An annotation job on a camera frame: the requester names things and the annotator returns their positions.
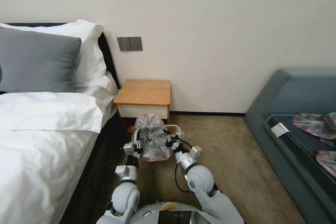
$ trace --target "black bed frame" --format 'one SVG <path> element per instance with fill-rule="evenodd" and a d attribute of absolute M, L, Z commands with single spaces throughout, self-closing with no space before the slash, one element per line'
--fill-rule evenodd
<path fill-rule="evenodd" d="M 65 23 L 9 23 L 13 26 L 57 26 Z M 98 45 L 103 53 L 106 70 L 109 71 L 120 89 L 110 48 L 104 33 L 98 39 Z M 107 121 L 98 135 L 90 157 L 85 165 L 81 178 L 63 214 L 61 224 L 82 222 L 89 218 L 90 202 L 94 202 L 95 195 L 90 191 L 90 179 L 96 169 L 106 161 L 112 160 L 126 141 L 126 132 L 117 113 Z"/>

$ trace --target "sofa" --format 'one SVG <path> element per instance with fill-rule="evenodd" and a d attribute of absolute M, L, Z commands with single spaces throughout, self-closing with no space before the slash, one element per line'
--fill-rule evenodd
<path fill-rule="evenodd" d="M 315 160 L 318 150 L 336 149 L 296 128 L 292 116 L 335 111 L 336 69 L 281 68 L 271 76 L 244 117 L 308 224 L 336 223 L 336 179 Z M 271 128 L 278 123 L 289 132 L 276 137 Z"/>

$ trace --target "crumpled plastic bag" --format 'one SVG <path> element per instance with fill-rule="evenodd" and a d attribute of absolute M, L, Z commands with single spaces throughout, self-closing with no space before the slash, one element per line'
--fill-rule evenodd
<path fill-rule="evenodd" d="M 143 159 L 150 162 L 163 161 L 171 156 L 173 151 L 166 146 L 166 135 L 163 132 L 167 127 L 160 117 L 150 113 L 144 114 L 136 119 L 134 128 L 132 142 L 135 143 L 137 134 L 143 148 Z"/>
<path fill-rule="evenodd" d="M 320 150 L 317 152 L 316 161 L 331 175 L 336 177 L 336 152 Z"/>
<path fill-rule="evenodd" d="M 293 116 L 299 129 L 324 139 L 336 139 L 336 113 L 326 115 L 300 113 Z"/>

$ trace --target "black screen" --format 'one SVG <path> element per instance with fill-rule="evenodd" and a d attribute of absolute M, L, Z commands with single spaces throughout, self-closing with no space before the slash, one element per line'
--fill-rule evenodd
<path fill-rule="evenodd" d="M 197 211 L 160 211 L 158 224 L 190 224 L 204 223 L 210 224 Z"/>

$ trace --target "gray pillow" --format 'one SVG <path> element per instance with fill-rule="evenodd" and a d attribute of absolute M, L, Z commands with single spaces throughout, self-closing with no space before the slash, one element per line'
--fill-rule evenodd
<path fill-rule="evenodd" d="M 81 39 L 0 28 L 0 90 L 74 92 Z"/>

